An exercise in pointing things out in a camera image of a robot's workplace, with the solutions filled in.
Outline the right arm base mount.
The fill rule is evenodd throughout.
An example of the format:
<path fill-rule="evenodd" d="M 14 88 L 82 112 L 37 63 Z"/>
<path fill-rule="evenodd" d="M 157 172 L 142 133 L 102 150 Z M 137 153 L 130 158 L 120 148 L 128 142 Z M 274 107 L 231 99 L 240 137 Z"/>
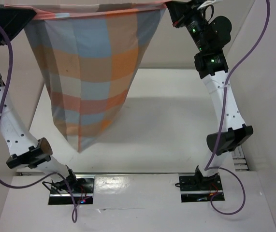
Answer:
<path fill-rule="evenodd" d="M 225 201 L 221 178 L 217 174 L 215 178 L 204 183 L 198 183 L 194 174 L 180 174 L 175 187 L 180 189 L 182 203 Z"/>

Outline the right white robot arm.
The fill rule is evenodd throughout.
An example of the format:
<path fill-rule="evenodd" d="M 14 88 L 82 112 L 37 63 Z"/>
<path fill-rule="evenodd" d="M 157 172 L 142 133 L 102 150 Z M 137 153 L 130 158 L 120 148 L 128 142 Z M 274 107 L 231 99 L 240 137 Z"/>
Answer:
<path fill-rule="evenodd" d="M 209 153 L 195 170 L 194 184 L 206 189 L 217 175 L 227 155 L 253 134 L 253 127 L 242 118 L 230 85 L 228 64 L 223 48 L 231 40 L 232 24 L 225 16 L 214 20 L 206 18 L 206 9 L 213 8 L 212 1 L 169 1 L 173 27 L 185 27 L 199 52 L 194 56 L 195 69 L 211 97 L 218 131 L 206 138 Z"/>

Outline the checkered orange blue pillowcase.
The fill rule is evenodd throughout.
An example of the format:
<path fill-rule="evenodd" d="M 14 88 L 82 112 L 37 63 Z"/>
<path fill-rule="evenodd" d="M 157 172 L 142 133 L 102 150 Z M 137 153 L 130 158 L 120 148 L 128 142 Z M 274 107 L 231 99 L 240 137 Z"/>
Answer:
<path fill-rule="evenodd" d="M 76 151 L 89 147 L 125 102 L 165 12 L 164 2 L 20 4 L 54 125 Z"/>

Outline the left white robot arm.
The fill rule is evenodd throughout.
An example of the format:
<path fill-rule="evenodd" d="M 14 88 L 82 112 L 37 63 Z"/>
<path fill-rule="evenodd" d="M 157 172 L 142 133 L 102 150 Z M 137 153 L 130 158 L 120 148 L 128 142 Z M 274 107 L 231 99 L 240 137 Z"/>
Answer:
<path fill-rule="evenodd" d="M 10 99 L 8 89 L 13 70 L 11 41 L 24 29 L 37 13 L 32 8 L 6 7 L 0 4 L 0 45 L 7 46 L 9 64 L 7 79 L 0 73 L 0 132 L 5 139 L 10 157 L 10 169 L 29 167 L 52 178 L 52 186 L 68 193 L 78 189 L 74 172 L 52 156 L 52 148 L 45 138 L 36 139 L 25 127 Z"/>

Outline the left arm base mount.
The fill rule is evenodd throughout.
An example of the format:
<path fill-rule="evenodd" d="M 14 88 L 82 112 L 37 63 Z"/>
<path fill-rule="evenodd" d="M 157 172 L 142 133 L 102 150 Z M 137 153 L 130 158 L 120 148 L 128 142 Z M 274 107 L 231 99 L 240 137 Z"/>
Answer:
<path fill-rule="evenodd" d="M 72 187 L 72 194 L 77 205 L 93 204 L 95 176 L 79 174 L 77 183 Z M 49 190 L 48 205 L 72 205 L 67 189 L 59 190 L 55 184 L 43 181 L 42 185 Z"/>

